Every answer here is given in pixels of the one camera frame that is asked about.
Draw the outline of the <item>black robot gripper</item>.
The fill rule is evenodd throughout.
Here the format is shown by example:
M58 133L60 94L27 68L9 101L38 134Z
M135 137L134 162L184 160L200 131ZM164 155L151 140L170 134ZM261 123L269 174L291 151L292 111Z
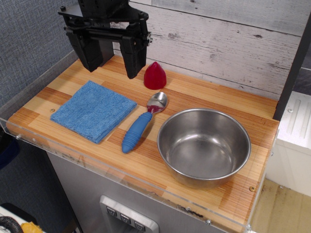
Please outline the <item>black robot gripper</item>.
M88 71L93 72L102 63L99 41L90 38L121 40L129 79L146 65L147 46L152 42L146 23L149 15L131 7L128 0L79 0L75 5L61 6L58 13L64 18L74 51Z

